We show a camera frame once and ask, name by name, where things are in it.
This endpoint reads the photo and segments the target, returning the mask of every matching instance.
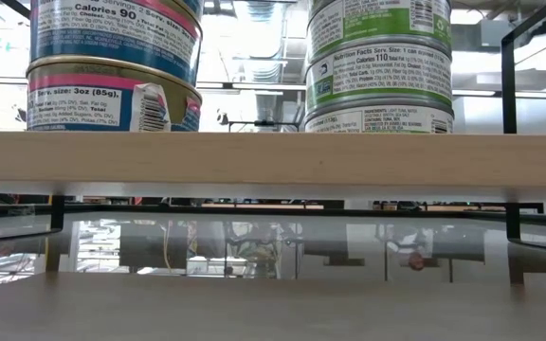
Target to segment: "white shelf surface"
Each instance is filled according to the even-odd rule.
[[[0,192],[546,200],[546,136],[0,133]]]
[[[47,273],[0,285],[0,340],[546,340],[546,290]]]

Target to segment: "green can label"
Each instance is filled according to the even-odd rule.
[[[368,94],[422,95],[452,105],[450,59],[415,44],[369,44],[340,50],[307,71],[307,113],[316,105]]]
[[[341,43],[388,34],[413,34],[450,48],[450,5],[446,0],[336,0],[309,24],[310,56]]]
[[[452,115],[414,105],[374,105],[337,110],[315,117],[306,133],[452,133]]]

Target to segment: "canned food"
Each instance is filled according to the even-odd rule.
[[[307,113],[375,97],[433,99],[451,106],[450,58],[426,45],[400,42],[339,49],[313,63],[306,74]]]
[[[201,97],[159,70],[64,56],[29,66],[30,131],[197,131]]]
[[[152,67],[195,84],[202,31],[172,0],[33,0],[32,62],[83,55]]]
[[[307,1],[307,12],[309,13],[315,13],[322,7],[330,4],[331,0],[308,0]]]
[[[374,99],[331,105],[309,115],[307,133],[452,133],[454,115],[443,104],[418,99]]]
[[[335,46],[385,35],[425,36],[451,51],[447,0],[336,0],[319,7],[307,28],[311,60]]]
[[[204,0],[178,0],[179,4],[192,14],[197,21],[201,20],[204,14]]]

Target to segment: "barcode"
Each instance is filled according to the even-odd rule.
[[[433,27],[433,0],[411,0],[410,21],[413,26]]]
[[[438,119],[433,119],[431,122],[431,132],[435,134],[447,134],[447,124]]]
[[[138,130],[140,132],[162,132],[165,121],[160,113],[161,105],[157,95],[144,94],[140,102],[140,120]]]

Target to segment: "metal can rim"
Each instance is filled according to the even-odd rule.
[[[184,10],[186,14],[189,15],[189,18],[193,20],[193,23],[195,24],[195,28],[199,30],[199,44],[204,40],[204,30],[201,28],[200,20],[197,18],[197,16],[193,13],[191,9],[187,6],[187,4],[181,4],[179,1],[176,0],[163,0],[168,3],[172,3],[176,6],[178,6],[180,9]]]
[[[341,43],[341,44],[338,44],[337,46],[334,46],[334,48],[330,49],[329,51],[326,51],[326,53],[316,54],[313,57],[309,58],[309,67],[307,67],[305,75],[309,73],[309,70],[314,64],[319,63],[321,60],[329,57],[330,55],[334,53],[337,53],[339,51],[352,48],[352,47],[358,47],[362,45],[372,45],[372,44],[421,45],[421,46],[435,49],[443,53],[446,57],[450,59],[450,62],[452,62],[452,50],[451,49],[448,50],[443,44],[438,43],[438,41],[436,41],[434,38],[429,38],[425,36],[411,36],[408,34],[392,34],[392,35],[370,37],[370,38],[364,38],[363,40],[358,39],[358,40],[354,40],[350,42]]]
[[[174,2],[176,5],[178,5],[180,8],[182,8],[184,11],[186,11],[191,17],[192,19],[197,23],[198,26],[200,26],[200,20],[201,20],[201,17],[197,15],[197,13],[195,13],[190,7],[189,5],[187,5],[186,3],[184,3],[182,0],[162,0],[162,1],[166,1],[166,2]]]
[[[424,94],[405,94],[405,93],[396,93],[396,92],[384,92],[384,93],[375,93],[375,94],[361,94],[361,95],[347,95],[344,97],[340,97],[337,99],[331,99],[329,101],[324,101],[323,103],[319,103],[314,105],[313,107],[310,107],[307,109],[307,115],[309,113],[318,112],[320,110],[326,110],[326,108],[330,106],[337,106],[340,103],[343,102],[356,102],[361,100],[376,100],[376,99],[401,99],[401,100],[420,100],[420,101],[427,101],[431,103],[439,103],[440,105],[444,107],[450,107],[451,105],[448,104],[445,101],[441,101],[439,99],[432,98],[431,96],[424,95]]]
[[[309,10],[309,21],[307,22],[307,29],[309,29],[309,26],[311,25],[311,21],[313,20],[313,18],[318,15],[318,13],[320,11],[322,11],[323,9],[327,8],[328,6],[332,5],[333,3],[335,3],[336,1],[345,1],[345,0],[327,0],[327,1],[322,1],[321,2],[321,5],[315,7],[315,10],[311,9]],[[447,4],[450,6],[450,12],[452,11],[452,1],[451,0],[446,0]]]
[[[58,63],[94,63],[99,65],[114,66],[130,70],[135,70],[139,72],[144,72],[151,74],[153,76],[158,76],[166,81],[175,82],[176,84],[187,88],[187,90],[193,92],[200,101],[203,102],[201,94],[195,89],[194,86],[190,85],[188,82],[179,79],[177,76],[171,75],[169,73],[157,70],[155,68],[140,65],[136,63],[128,63],[124,61],[112,60],[103,57],[91,57],[91,56],[81,56],[81,55],[63,55],[63,56],[52,56],[52,57],[43,57],[33,63],[30,63],[27,68],[27,78],[31,71],[38,67],[58,64]]]
[[[433,108],[448,113],[455,118],[452,107],[435,100],[410,99],[410,98],[383,98],[383,99],[353,99],[345,100],[339,103],[329,104],[308,113],[304,118],[304,123],[308,123],[314,118],[332,113],[334,111],[377,105],[410,105]]]

